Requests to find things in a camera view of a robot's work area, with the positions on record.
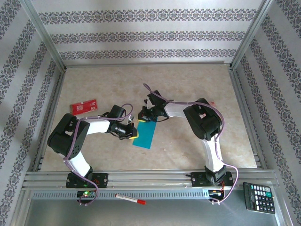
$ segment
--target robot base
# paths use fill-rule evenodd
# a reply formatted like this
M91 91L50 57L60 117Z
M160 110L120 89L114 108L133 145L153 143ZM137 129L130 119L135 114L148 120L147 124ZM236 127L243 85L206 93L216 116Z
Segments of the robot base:
M212 184L206 178L206 172L192 172L191 177L192 187L211 187ZM226 172L226 175L222 178L225 186L233 186L233 177L231 172ZM217 186L222 186L222 182L217 183Z
M107 188L108 184L107 173L92 173L92 179L98 188ZM95 188L94 185L82 180L73 173L69 173L66 182L66 188Z

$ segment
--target marker pen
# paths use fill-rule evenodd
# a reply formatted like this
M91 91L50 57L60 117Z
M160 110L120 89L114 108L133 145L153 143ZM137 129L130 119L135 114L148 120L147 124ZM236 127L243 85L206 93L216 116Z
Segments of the marker pen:
M125 195L121 195L121 194L116 194L115 197L119 198L119 199L128 200L128 201L131 201L131 202L136 202L136 203L139 203L141 205L145 205L146 204L146 201L144 201L144 200L135 199L135 198L128 197L128 196L125 196Z

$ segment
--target red sticker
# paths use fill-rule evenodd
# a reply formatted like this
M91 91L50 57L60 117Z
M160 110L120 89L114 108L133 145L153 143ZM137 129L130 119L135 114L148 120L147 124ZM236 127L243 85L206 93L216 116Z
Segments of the red sticker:
M70 105L70 113L73 115L92 112L95 110L97 110L96 99Z
M209 103L212 107L215 107L216 108L216 104L215 104L215 102L214 101L210 101L210 103Z

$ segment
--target wall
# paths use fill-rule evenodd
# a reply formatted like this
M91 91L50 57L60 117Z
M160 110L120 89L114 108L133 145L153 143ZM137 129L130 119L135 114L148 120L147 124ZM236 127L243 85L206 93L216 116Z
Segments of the wall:
M301 225L301 2L276 0L237 67L240 85L294 225Z
M0 226L9 225L61 75L18 0L0 0Z
M33 0L66 65L230 63L261 0Z

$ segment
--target robotic arm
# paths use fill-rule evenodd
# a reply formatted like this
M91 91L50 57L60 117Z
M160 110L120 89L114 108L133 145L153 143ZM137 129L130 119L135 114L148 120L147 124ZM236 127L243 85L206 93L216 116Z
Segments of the robotic arm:
M109 113L105 113L101 116L107 118L120 118L124 113L125 109L114 105ZM77 123L78 118L76 116L69 113L65 114L48 138L48 146L63 158L65 158L70 151ZM105 119L87 119L81 121L79 124L74 148L69 159L67 159L66 161L67 164L71 166L74 172L84 178L87 178L88 180L92 180L93 169L86 162L84 156L81 153L81 148L86 136L93 133L111 133L112 135L118 137L120 140L134 139L138 137L138 132L134 127L134 123L128 123L127 125L125 125L118 120L109 121ZM86 181L77 177L76 174L74 174L74 177L86 183Z
M158 96L150 93L148 99L144 100L145 106L138 114L138 120L149 122L158 121L159 116L186 118L194 134L201 139L206 150L206 178L210 184L215 185L222 181L226 175L226 166L222 162L221 147L219 138L214 139L221 131L222 121L216 112L201 105L177 105L169 103ZM196 102L209 104L204 98Z

